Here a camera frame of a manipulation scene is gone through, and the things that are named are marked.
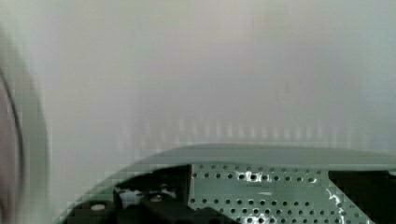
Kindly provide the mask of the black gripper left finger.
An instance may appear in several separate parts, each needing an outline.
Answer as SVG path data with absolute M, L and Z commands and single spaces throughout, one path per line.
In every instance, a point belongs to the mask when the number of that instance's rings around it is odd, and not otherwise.
M 211 208 L 188 205 L 189 165 L 138 175 L 114 187 L 111 200 L 89 200 L 72 209 L 64 224 L 238 224 Z

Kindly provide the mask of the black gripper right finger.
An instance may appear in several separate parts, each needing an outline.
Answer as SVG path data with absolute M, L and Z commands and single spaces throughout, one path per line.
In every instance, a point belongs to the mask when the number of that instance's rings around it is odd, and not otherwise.
M 395 224 L 394 175 L 385 171 L 330 171 L 329 178 L 375 224 Z

